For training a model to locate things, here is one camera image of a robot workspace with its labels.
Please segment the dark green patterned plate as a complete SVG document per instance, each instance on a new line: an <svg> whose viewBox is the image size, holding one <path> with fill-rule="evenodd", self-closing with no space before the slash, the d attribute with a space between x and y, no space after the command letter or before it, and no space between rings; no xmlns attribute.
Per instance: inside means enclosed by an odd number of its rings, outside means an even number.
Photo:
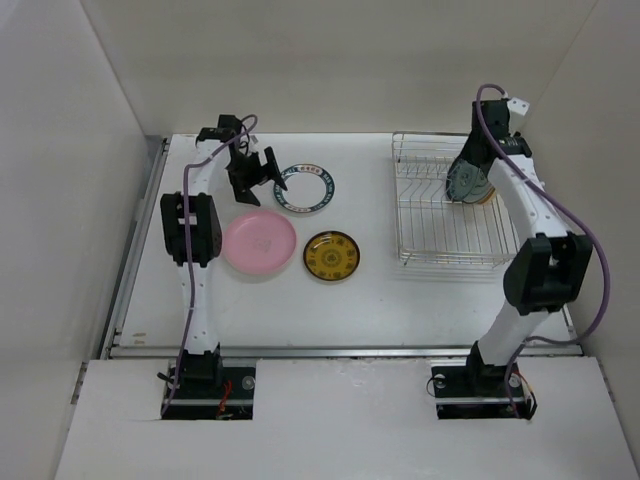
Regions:
<svg viewBox="0 0 640 480"><path fill-rule="evenodd" d="M486 183L481 169L457 158L447 171L445 192L452 202L479 203L486 195Z"/></svg>

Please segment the white blue rimmed plate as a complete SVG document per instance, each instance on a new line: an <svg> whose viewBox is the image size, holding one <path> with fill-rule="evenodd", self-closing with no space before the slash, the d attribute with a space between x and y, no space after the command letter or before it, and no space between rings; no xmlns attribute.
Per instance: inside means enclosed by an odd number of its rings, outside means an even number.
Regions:
<svg viewBox="0 0 640 480"><path fill-rule="evenodd" d="M332 175L314 164L296 164L281 172L283 185L273 187L275 202L288 212L314 214L324 209L336 192Z"/></svg>

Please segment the pink plate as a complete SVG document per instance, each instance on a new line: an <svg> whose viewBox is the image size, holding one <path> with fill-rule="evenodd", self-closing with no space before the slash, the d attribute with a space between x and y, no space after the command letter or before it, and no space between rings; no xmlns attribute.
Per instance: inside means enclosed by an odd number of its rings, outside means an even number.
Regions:
<svg viewBox="0 0 640 480"><path fill-rule="evenodd" d="M231 221L223 234L222 253L241 273L271 275L290 262L296 246L296 230L286 217L257 210Z"/></svg>

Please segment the yellow patterned small plate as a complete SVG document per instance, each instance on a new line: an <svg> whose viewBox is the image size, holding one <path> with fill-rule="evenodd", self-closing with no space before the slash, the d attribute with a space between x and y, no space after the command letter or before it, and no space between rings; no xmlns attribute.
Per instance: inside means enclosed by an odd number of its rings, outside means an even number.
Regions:
<svg viewBox="0 0 640 480"><path fill-rule="evenodd" d="M339 282L351 277L358 269L361 252L348 234L328 230L310 238L303 249L303 264L318 280Z"/></svg>

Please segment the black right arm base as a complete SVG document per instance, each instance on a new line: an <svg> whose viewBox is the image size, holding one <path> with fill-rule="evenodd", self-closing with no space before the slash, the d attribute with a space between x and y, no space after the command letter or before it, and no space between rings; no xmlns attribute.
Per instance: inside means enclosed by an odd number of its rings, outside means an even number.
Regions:
<svg viewBox="0 0 640 480"><path fill-rule="evenodd" d="M517 371L484 380L473 380L464 365L436 364L426 390L435 399L439 420L522 419L531 420L538 402L530 385Z"/></svg>

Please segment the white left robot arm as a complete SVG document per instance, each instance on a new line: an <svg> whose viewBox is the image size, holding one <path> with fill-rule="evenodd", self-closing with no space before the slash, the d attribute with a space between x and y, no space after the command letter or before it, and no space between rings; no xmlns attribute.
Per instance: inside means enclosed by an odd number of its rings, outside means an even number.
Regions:
<svg viewBox="0 0 640 480"><path fill-rule="evenodd" d="M209 397L223 387L220 340L205 292L211 263L223 250L223 229L213 193L219 184L228 184L236 203L259 208L255 187L267 183L285 186L274 150L267 147L258 152L253 147L257 125L255 114L243 118L221 114L216 126L202 128L195 145L207 143L213 150L187 163L181 189L160 199L164 245L183 280L185 303L179 353L166 379L174 390L190 384L198 394Z"/></svg>

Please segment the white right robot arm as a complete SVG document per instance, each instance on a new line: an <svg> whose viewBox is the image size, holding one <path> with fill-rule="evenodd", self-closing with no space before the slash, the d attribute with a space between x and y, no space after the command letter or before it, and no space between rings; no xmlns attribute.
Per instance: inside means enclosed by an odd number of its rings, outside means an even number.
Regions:
<svg viewBox="0 0 640 480"><path fill-rule="evenodd" d="M446 180L453 202L479 204L496 192L518 240L502 280L504 304L463 369L465 386L477 394L507 378L518 349L577 298L593 250L588 236L573 233L545 198L531 149L511 135L509 121L508 100L474 101L471 131Z"/></svg>

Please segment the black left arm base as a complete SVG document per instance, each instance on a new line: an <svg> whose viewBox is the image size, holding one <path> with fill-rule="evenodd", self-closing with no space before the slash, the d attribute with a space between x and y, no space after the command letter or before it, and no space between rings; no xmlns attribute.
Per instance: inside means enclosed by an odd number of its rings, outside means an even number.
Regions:
<svg viewBox="0 0 640 480"><path fill-rule="evenodd" d="M166 383L160 406L162 420L252 420L256 387L256 366L225 367L222 383L205 381L180 385L168 402L175 366L171 365L158 377Z"/></svg>

